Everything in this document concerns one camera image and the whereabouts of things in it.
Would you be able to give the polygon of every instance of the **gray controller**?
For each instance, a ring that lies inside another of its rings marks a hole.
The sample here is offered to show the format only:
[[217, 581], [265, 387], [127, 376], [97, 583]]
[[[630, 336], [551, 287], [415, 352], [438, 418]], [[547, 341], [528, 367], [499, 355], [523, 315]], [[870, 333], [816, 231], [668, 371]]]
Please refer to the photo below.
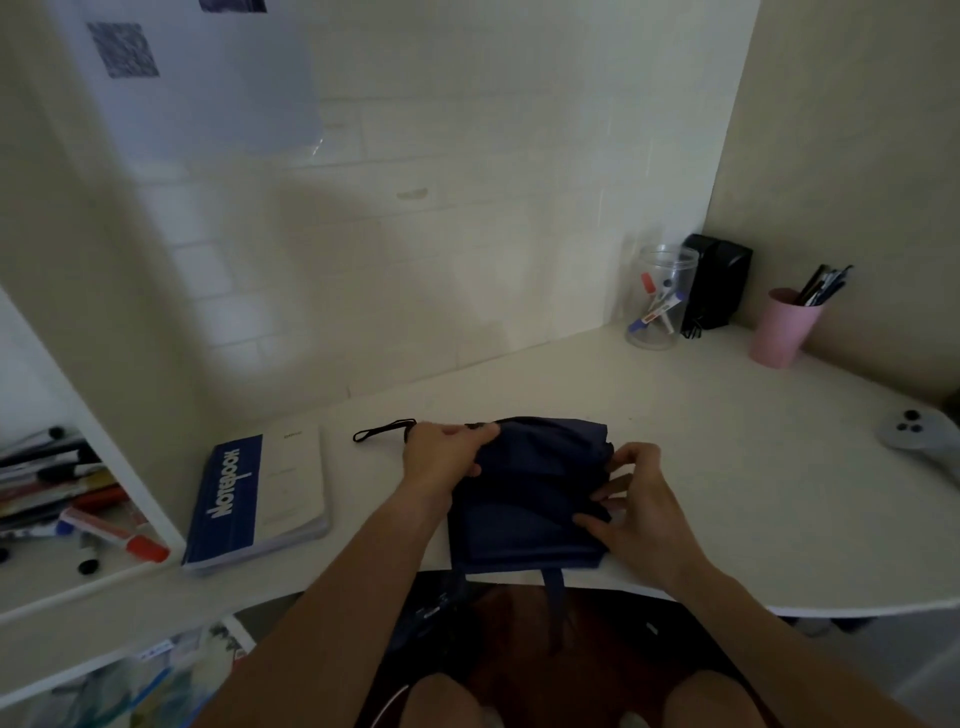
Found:
[[960, 427], [939, 409], [899, 412], [876, 431], [876, 437], [888, 448], [926, 455], [960, 483]]

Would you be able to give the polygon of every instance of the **drawstring bag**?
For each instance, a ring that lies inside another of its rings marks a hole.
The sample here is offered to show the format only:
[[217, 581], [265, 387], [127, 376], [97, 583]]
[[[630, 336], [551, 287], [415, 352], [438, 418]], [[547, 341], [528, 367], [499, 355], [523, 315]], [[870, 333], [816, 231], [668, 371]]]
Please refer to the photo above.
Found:
[[[401, 428], [406, 441], [416, 423], [396, 420], [361, 430], [353, 441]], [[613, 445], [606, 425], [584, 420], [513, 417], [497, 423], [499, 436], [477, 452], [481, 473], [465, 477], [453, 491], [446, 517], [450, 562], [463, 573], [540, 570], [556, 651], [564, 613], [561, 569], [596, 569], [607, 551], [573, 515], [610, 520], [590, 494], [610, 478]]]

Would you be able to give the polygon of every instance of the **black speaker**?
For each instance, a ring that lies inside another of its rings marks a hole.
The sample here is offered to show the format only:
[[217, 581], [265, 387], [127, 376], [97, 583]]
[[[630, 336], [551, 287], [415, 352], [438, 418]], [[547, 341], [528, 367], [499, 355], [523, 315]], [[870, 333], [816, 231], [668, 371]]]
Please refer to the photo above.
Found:
[[706, 235], [690, 235], [684, 247], [700, 254], [682, 329], [690, 339], [699, 336], [705, 328], [720, 328], [730, 322], [743, 298], [754, 252], [729, 240]]

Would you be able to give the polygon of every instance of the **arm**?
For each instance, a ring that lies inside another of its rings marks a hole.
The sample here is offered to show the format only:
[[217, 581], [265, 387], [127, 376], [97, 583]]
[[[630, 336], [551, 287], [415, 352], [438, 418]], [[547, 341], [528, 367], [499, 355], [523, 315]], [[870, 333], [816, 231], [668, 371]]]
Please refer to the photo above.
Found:
[[[681, 602], [707, 629], [785, 728], [924, 724], [846, 667], [820, 654], [809, 640], [764, 609], [740, 584], [709, 562], [660, 472], [656, 445], [618, 450], [611, 471], [633, 473], [594, 494], [621, 525], [578, 515], [575, 521], [602, 541], [637, 576]], [[612, 497], [627, 491], [626, 497]]]
[[352, 728], [453, 487], [477, 475], [476, 451], [497, 425], [421, 423], [403, 480], [347, 547], [239, 664], [196, 728]]

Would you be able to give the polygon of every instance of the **white desk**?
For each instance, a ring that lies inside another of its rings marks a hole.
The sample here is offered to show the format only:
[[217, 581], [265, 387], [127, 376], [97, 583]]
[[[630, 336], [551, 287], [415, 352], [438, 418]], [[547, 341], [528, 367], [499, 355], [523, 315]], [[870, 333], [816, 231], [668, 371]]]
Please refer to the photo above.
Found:
[[[0, 705], [132, 649], [301, 591], [392, 492], [402, 438], [352, 434], [400, 417], [513, 415], [607, 423], [615, 444], [659, 443], [707, 555], [784, 615], [889, 615], [960, 604], [960, 490], [882, 447], [876, 423], [912, 400], [815, 359], [764, 369], [726, 328], [669, 352], [602, 328], [317, 412], [333, 528], [319, 541], [205, 578], [158, 570], [0, 627]], [[423, 568], [449, 566], [445, 529]], [[574, 587], [654, 594], [611, 557]], [[486, 580], [539, 583], [535, 573]]]

